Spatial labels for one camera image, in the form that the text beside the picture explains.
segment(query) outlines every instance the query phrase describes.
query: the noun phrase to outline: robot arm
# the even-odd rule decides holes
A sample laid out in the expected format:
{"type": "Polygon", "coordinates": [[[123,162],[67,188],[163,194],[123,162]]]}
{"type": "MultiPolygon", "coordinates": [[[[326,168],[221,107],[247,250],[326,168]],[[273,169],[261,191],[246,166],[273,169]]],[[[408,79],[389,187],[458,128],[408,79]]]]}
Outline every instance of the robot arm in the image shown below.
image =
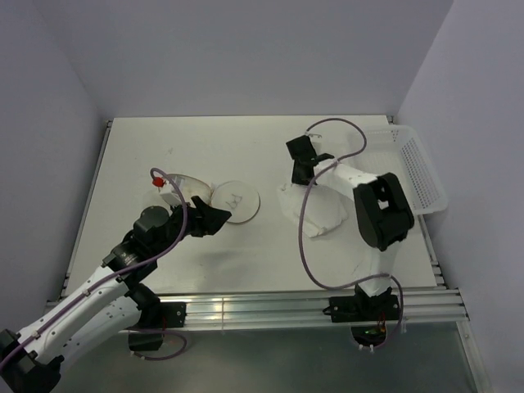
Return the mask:
{"type": "MultiPolygon", "coordinates": [[[[294,161],[292,183],[307,186],[322,172],[318,184],[355,203],[359,232],[368,245],[364,256],[368,275],[391,274],[400,242],[414,225],[399,179],[394,174],[378,176],[338,162],[331,168],[336,161],[334,157],[326,153],[317,155],[307,135],[288,142],[287,149],[294,161]]],[[[390,280],[374,278],[360,283],[355,291],[363,291],[368,303],[381,303],[377,301],[381,295],[391,293],[390,280]]]]}
{"type": "MultiPolygon", "coordinates": [[[[214,235],[231,216],[206,205],[198,196],[192,198],[192,203],[195,207],[187,208],[184,236],[214,235]]],[[[0,360],[20,343],[34,338],[0,370],[7,385],[17,393],[49,392],[59,382],[61,370],[110,336],[137,324],[141,328],[161,326],[160,299],[140,283],[156,269],[155,260],[126,274],[109,277],[167,250],[180,233],[182,222],[182,206],[172,208],[171,215],[159,206],[145,209],[133,230],[75,292],[17,334],[0,332],[0,360]],[[103,279],[106,282],[90,292],[89,288],[103,279]],[[72,302],[76,304],[63,313],[72,302]],[[38,329],[55,317],[58,318],[49,329],[39,334],[38,329]]]]}

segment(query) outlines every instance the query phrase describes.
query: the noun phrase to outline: white tabletop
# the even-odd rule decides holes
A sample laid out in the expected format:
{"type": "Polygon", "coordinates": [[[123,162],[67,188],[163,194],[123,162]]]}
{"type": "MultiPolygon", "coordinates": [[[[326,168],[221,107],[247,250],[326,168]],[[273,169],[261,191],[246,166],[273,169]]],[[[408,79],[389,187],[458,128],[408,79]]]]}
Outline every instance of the white tabletop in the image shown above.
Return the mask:
{"type": "MultiPolygon", "coordinates": [[[[187,237],[159,260],[144,283],[156,293],[242,293],[318,289],[305,274],[296,226],[280,211],[277,186],[289,182],[286,142],[326,116],[115,119],[73,259],[66,294],[86,280],[132,228],[153,187],[149,169],[187,174],[207,183],[241,180],[260,194],[260,211],[213,237],[187,237]]],[[[361,126],[387,124],[382,115],[343,116],[361,126]]],[[[327,123],[323,131],[344,124],[327,123]]],[[[315,276],[340,285],[368,274],[354,211],[339,228],[305,239],[315,276]]],[[[402,243],[394,275],[405,287],[436,285],[418,224],[402,243]]]]}

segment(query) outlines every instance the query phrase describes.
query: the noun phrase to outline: plastic basket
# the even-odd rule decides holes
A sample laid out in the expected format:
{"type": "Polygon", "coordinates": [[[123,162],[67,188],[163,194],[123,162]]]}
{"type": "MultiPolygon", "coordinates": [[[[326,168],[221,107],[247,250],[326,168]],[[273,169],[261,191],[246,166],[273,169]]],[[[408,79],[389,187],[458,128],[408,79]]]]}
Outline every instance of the plastic basket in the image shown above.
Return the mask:
{"type": "MultiPolygon", "coordinates": [[[[444,210],[448,197],[416,131],[405,125],[363,128],[368,147],[348,160],[355,168],[373,174],[392,172],[400,180],[414,215],[444,210]]],[[[352,147],[362,145],[362,137],[351,133],[352,147]]]]}

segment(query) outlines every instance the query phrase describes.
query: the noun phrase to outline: white wall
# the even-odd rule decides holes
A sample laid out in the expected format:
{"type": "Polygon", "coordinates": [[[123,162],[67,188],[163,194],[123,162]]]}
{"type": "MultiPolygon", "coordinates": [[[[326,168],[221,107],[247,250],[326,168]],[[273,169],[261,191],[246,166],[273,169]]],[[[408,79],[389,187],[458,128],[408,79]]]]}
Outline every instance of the white wall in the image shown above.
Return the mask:
{"type": "Polygon", "coordinates": [[[103,123],[30,0],[0,2],[0,53],[0,329],[16,331],[60,293],[103,123]]]}
{"type": "Polygon", "coordinates": [[[34,0],[106,117],[395,114],[451,0],[34,0]]]}
{"type": "Polygon", "coordinates": [[[497,392],[524,390],[524,2],[455,0],[399,113],[449,193],[430,230],[497,392]]]}

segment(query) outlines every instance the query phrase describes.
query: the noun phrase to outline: red cap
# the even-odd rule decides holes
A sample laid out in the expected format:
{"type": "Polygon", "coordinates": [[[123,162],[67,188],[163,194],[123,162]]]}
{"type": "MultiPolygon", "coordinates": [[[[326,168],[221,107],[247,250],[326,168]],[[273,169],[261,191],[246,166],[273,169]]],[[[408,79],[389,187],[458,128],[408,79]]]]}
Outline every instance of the red cap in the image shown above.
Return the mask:
{"type": "Polygon", "coordinates": [[[153,186],[164,187],[164,184],[165,184],[165,181],[163,178],[159,178],[157,176],[153,178],[153,186]]]}

